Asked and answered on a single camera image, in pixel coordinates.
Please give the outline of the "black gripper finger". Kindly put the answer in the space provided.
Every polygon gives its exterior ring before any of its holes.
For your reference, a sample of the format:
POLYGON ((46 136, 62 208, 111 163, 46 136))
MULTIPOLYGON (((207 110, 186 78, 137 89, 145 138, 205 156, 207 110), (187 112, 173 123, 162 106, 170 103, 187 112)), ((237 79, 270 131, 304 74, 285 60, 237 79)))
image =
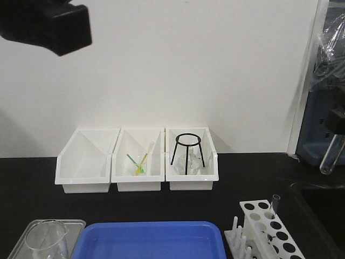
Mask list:
POLYGON ((325 126, 333 134, 344 135, 344 104, 329 110, 325 126))

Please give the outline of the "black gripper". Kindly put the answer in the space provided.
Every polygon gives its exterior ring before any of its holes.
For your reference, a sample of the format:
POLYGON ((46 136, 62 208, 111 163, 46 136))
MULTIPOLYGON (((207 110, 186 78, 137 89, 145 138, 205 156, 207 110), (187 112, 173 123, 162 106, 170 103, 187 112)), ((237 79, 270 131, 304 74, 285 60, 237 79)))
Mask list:
POLYGON ((92 44, 88 7, 70 1, 1 1, 1 37, 63 56, 92 44))

